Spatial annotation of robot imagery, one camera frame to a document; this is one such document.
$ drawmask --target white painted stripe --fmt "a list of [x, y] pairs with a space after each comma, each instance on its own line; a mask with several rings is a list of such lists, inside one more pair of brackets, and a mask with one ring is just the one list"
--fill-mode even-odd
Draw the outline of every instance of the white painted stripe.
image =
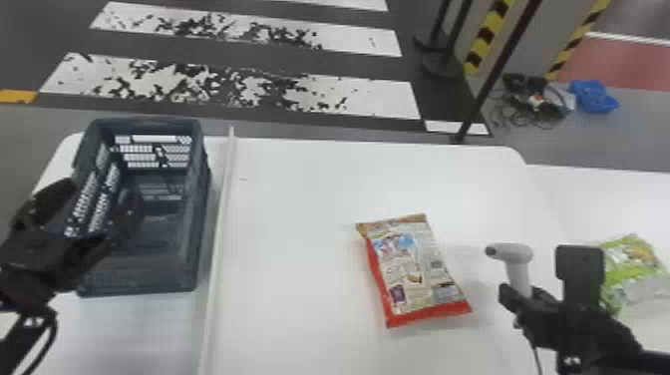
[[599, 31], [591, 31], [586, 33], [586, 37], [593, 39], [616, 40], [620, 42], [631, 42], [631, 43], [651, 44], [654, 46], [670, 47], [670, 40], [636, 37], [634, 35], [611, 34], [611, 33], [601, 33]]
[[393, 30], [112, 1], [92, 29], [401, 57]]
[[420, 120], [409, 82], [68, 53], [41, 93]]
[[385, 0], [271, 0], [271, 1], [287, 1], [291, 3], [303, 3], [314, 5], [325, 5], [330, 7], [376, 10], [387, 12], [389, 7]]
[[[461, 122], [426, 120], [426, 130], [436, 133], [456, 134], [461, 128]], [[482, 123], [473, 124], [468, 130], [470, 136], [489, 136], [487, 126]]]

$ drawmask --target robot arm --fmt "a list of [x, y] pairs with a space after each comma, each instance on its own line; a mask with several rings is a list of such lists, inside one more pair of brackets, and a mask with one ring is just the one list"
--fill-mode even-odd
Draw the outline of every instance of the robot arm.
[[12, 374], [33, 346], [49, 337], [23, 374], [32, 373], [47, 354], [58, 331], [57, 313], [49, 302], [59, 292], [74, 290], [81, 277], [134, 232], [143, 214], [142, 199], [122, 191], [106, 229], [81, 237], [46, 228], [69, 209], [77, 189], [69, 179], [37, 192], [16, 213], [11, 232], [0, 245], [0, 313], [18, 315], [0, 337], [0, 375]]
[[[488, 246], [486, 254], [507, 263], [530, 261], [528, 247], [513, 243]], [[511, 286], [501, 284], [499, 303], [515, 315], [515, 326], [533, 348], [556, 352], [556, 372], [564, 374], [611, 373], [667, 374], [670, 356], [643, 351], [628, 327], [599, 305], [600, 285], [604, 281], [602, 250], [594, 247], [562, 245], [555, 254], [556, 276], [563, 281], [563, 300], [526, 285], [514, 286], [519, 278], [510, 276]]]

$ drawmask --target plastic basket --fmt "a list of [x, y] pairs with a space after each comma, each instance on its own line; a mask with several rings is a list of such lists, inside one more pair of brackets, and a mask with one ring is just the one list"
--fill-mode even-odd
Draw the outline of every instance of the plastic basket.
[[82, 296], [188, 291], [196, 287], [209, 167], [198, 121], [93, 121], [73, 161], [82, 187], [65, 233], [104, 228], [123, 187], [140, 192], [145, 217], [133, 238], [89, 274]]

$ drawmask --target floor tape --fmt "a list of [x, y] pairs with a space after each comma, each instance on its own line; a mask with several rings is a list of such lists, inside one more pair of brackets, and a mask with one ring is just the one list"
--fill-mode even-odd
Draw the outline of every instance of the floor tape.
[[0, 103], [33, 103], [37, 97], [35, 91], [25, 90], [0, 90]]

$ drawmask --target stanchion base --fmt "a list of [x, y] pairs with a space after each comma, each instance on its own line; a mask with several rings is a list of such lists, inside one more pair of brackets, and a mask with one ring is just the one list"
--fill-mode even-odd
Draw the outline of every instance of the stanchion base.
[[446, 50], [449, 45], [449, 34], [445, 34], [444, 31], [440, 30], [438, 37], [433, 41], [431, 40], [431, 30], [432, 28], [427, 27], [417, 31], [417, 33], [414, 34], [414, 44], [419, 47], [420, 50], [426, 52]]
[[440, 79], [456, 81], [463, 77], [463, 64], [455, 57], [452, 57], [443, 64], [442, 54], [430, 54], [424, 56], [421, 61], [421, 68], [427, 75]]

